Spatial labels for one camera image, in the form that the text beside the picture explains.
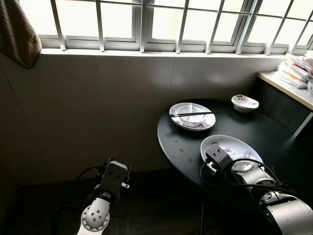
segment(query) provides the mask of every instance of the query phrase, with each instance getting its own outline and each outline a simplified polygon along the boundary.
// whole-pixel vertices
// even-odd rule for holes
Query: chopsticks
[[[205,115],[205,114],[221,114],[221,111],[214,111],[214,112],[199,112],[199,113],[183,113],[183,114],[170,114],[171,118],[176,117],[187,117],[187,116],[197,116],[197,115]]]

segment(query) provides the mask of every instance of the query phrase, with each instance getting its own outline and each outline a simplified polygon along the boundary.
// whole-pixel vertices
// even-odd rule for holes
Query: dark floor
[[[49,235],[51,214],[68,185],[69,182],[65,182],[22,188],[19,204],[9,216],[4,234]],[[92,185],[92,180],[81,180],[67,202],[83,202],[92,191]],[[130,185],[131,188],[122,192],[120,201],[110,210],[106,235],[199,234],[202,193],[177,172],[160,170],[134,173]],[[232,222],[227,222],[226,218],[232,220],[233,216],[242,221],[238,219],[240,213],[227,212],[226,216],[220,202],[210,201],[207,204],[205,234],[234,234],[230,229]],[[82,209],[62,210],[57,234],[76,234],[81,212]]]

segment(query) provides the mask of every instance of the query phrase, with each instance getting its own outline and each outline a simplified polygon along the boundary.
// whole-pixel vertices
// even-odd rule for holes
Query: round table
[[[312,204],[313,155],[310,146],[304,146],[289,130],[257,110],[241,114],[234,110],[230,102],[210,99],[190,102],[223,113],[215,114],[215,125],[202,132],[191,132],[176,126],[168,117],[168,110],[161,116],[157,126],[159,144],[168,162],[182,175],[204,188],[199,177],[203,164],[200,145],[208,136],[227,135],[250,145],[264,163],[274,167],[281,181],[296,190],[306,203]]]

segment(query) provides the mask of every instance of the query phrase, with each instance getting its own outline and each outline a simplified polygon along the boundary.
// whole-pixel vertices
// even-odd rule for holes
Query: gray wall
[[[41,54],[26,70],[0,54],[0,157],[22,185],[73,179],[108,156],[169,167],[157,143],[167,108],[246,94],[280,60]]]
[[[13,194],[17,189],[17,182],[11,176],[11,174],[4,167],[2,161],[0,161],[0,233],[1,233],[1,223],[4,219],[6,210],[11,202]]]

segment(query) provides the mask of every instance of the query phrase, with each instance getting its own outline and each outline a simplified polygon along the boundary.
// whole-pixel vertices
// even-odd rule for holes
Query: black cable
[[[233,162],[231,162],[230,164],[233,165],[235,162],[238,162],[238,161],[252,161],[252,159],[236,159]],[[208,163],[209,163],[209,160],[205,161],[204,164],[201,166],[200,171],[199,171],[199,173],[200,173],[200,180],[205,185],[208,185],[208,186],[211,186],[211,187],[218,187],[218,188],[248,188],[248,187],[252,187],[252,188],[267,188],[267,189],[281,191],[281,192],[284,192],[284,193],[288,193],[290,195],[297,196],[297,193],[294,192],[294,191],[291,191],[291,190],[288,190],[288,189],[284,189],[284,188],[280,188],[280,187],[275,187],[275,186],[256,185],[256,184],[234,184],[234,185],[213,185],[213,184],[210,184],[207,181],[205,181],[203,179],[203,177],[202,177],[202,172],[203,172],[204,166],[206,166]],[[265,168],[268,168],[268,166],[265,166],[265,164],[263,164],[263,163],[260,163],[260,165],[264,166]]]
[[[52,216],[51,216],[51,235],[57,235],[57,222],[60,216],[60,209],[61,208],[71,208],[71,209],[80,209],[80,208],[84,208],[87,205],[66,205],[63,204],[64,200],[66,198],[66,195],[68,194],[69,190],[72,189],[74,187],[74,185],[77,183],[78,180],[80,180],[80,178],[85,175],[87,172],[89,172],[92,169],[100,169],[101,165],[92,165],[90,167],[88,167],[87,169],[85,169],[83,172],[81,172],[74,181],[71,182],[70,186],[65,190],[65,192],[63,193],[63,196],[60,200],[59,205],[57,206],[57,208],[54,210]]]

